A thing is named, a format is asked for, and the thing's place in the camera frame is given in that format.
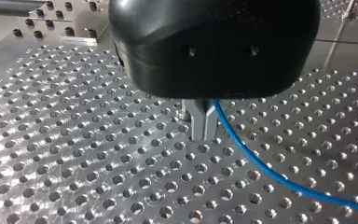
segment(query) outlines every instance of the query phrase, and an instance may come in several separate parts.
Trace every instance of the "metal rod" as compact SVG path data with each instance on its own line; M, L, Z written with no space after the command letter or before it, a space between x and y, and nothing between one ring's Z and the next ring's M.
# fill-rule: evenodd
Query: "metal rod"
M41 1L8 1L0 0L0 15L2 16L29 16L29 11L41 7Z

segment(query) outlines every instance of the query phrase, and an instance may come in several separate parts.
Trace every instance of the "screw hole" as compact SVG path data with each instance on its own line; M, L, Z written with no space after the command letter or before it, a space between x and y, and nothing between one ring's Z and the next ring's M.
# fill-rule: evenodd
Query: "screw hole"
M258 51L259 51L259 48L258 48L258 46L255 46L255 45L251 45L246 48L246 52L249 53L252 57L257 56Z
M184 45L182 47L182 53L188 57L194 57L196 55L196 49L189 45Z

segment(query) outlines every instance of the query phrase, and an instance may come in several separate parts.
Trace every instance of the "perforated metal plate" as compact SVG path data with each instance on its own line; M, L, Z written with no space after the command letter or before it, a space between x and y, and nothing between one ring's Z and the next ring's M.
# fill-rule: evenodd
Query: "perforated metal plate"
M111 43L0 43L0 223L358 223L272 181L220 125L190 141L180 101L136 90ZM315 43L291 89L226 113L274 170L358 202L358 45L326 63L331 48Z

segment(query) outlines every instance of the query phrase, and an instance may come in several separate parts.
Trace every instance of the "blue cable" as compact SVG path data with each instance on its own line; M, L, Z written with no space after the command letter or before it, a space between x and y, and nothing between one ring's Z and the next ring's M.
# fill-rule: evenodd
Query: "blue cable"
M223 123L223 126L226 128L231 138L235 141L235 145L237 145L237 147L240 148L243 153L245 153L245 155L249 158L249 160L255 163L256 166L258 166L258 168L260 168L269 177L278 181L280 184L284 185L285 187L293 191L301 192L303 195L310 197L316 201L331 203L338 206L348 206L358 211L358 203L356 202L328 196L324 193L320 193L311 189L306 189L303 186L293 183L290 180L286 180L283 176L281 176L280 174L276 173L275 171L267 167L267 165L264 162L258 159L257 156L246 145L242 143L240 138L237 136L236 132L232 129L231 125L229 124L226 115L223 112L223 109L220 106L219 102L217 100L213 100L213 105L214 108L216 109L217 115L219 116L220 120Z

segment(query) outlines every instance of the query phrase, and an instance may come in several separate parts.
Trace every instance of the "perforated metal table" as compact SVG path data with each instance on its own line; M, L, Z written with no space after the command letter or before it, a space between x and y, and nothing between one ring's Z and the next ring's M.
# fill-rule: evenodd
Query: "perforated metal table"
M349 1L321 3L320 41L299 81L271 98L230 101L226 113L274 170L358 202L358 18L333 43ZM107 3L72 5L54 1L68 18L53 18L55 29L43 6L47 18L0 42L0 223L358 223L348 207L272 181L220 125L214 141L190 141L180 100L131 85L101 23Z

